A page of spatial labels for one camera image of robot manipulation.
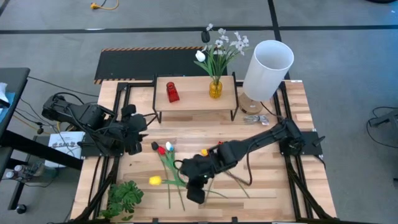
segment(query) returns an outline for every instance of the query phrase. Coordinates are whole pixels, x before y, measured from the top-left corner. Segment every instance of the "white tulip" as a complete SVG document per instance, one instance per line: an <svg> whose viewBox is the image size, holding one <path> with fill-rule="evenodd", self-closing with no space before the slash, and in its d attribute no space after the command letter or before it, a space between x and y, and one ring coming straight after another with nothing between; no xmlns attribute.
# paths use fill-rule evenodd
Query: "white tulip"
<svg viewBox="0 0 398 224"><path fill-rule="evenodd" d="M196 58L198 59L199 62L204 62L206 60L206 55L199 50L197 50L197 53L195 54Z"/></svg>

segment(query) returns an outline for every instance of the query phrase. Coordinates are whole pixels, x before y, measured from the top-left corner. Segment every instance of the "yellow vase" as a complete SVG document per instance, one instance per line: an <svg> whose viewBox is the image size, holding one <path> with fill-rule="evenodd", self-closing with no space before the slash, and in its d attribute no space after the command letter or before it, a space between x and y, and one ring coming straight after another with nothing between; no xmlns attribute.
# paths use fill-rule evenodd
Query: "yellow vase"
<svg viewBox="0 0 398 224"><path fill-rule="evenodd" d="M210 83L209 95L210 97L217 99L221 96L221 91L223 90L223 84L218 81L217 85L214 81Z"/></svg>

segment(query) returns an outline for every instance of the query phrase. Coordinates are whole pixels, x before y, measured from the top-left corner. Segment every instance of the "desk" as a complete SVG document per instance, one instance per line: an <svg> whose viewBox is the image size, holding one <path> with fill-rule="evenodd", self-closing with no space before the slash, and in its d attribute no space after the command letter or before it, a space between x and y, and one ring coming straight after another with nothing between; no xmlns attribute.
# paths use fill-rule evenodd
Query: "desk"
<svg viewBox="0 0 398 224"><path fill-rule="evenodd" d="M314 126L307 97L302 82L286 81L292 116L302 131L311 131ZM117 82L103 82L98 103L112 109L116 94ZM135 104L137 111L146 114L152 112L152 87L139 87L131 90L130 102ZM272 101L264 104L274 111ZM177 190L171 188L171 205L168 208L167 186L151 186L148 178L160 175L164 178L164 170L158 155L151 149L150 143L157 141L164 146L170 141L176 150L176 159L192 157L199 154L201 149L214 146L218 141L245 139L263 132L276 124L277 119L268 114L270 125L246 125L243 122L245 114L238 111L235 121L229 119L229 111L169 111L164 112L163 122L152 123L145 132L142 142L142 153L134 156L125 154L119 163L118 183L134 180L145 193L142 203L134 213L132 222L151 222L152 218L159 218L160 222L230 222L231 217L238 217L240 222L292 221L295 220L289 183L285 169L284 158L280 155L277 143L251 153L250 163L254 182L245 187L250 195L246 198L239 185L224 174L217 175L212 190L222 193L229 199L210 194L206 206L195 204L186 198L186 190L182 190L186 211L182 210ZM318 203L331 216L336 216L335 208L323 164L313 156L302 156L303 168L309 191ZM91 181L97 158L88 158L83 163L80 180L72 208L71 218L77 217L88 203ZM248 179L248 171L243 159L237 167L231 169L234 175ZM101 171L97 172L95 194ZM305 207L300 191L297 189L302 217L305 217ZM107 196L104 195L101 206L106 205ZM122 222L119 218L112 222Z"/></svg>

